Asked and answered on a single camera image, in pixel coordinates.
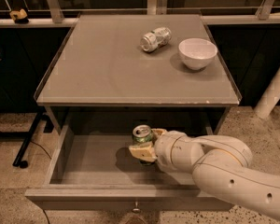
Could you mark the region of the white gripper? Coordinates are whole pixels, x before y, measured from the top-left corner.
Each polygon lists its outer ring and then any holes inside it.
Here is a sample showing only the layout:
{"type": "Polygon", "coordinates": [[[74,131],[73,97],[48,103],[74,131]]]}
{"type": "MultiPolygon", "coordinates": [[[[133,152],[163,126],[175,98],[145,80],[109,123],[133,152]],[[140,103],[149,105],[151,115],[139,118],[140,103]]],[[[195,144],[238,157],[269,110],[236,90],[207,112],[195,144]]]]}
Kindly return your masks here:
{"type": "Polygon", "coordinates": [[[129,146],[132,156],[141,161],[154,162],[167,170],[191,173],[194,164],[195,144],[185,133],[153,128],[152,141],[129,146]]]}

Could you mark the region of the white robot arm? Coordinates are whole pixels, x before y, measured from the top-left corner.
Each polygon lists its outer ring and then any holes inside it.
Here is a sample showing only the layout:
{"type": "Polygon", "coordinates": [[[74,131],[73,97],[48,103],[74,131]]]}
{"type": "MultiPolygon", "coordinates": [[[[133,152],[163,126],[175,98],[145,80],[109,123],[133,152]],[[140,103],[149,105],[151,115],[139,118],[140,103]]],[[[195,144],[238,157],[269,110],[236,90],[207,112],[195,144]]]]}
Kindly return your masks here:
{"type": "Polygon", "coordinates": [[[280,176],[250,168],[251,149],[226,135],[189,137],[178,131],[133,129],[133,157],[162,170],[188,173],[202,191],[280,221],[280,176]]]}

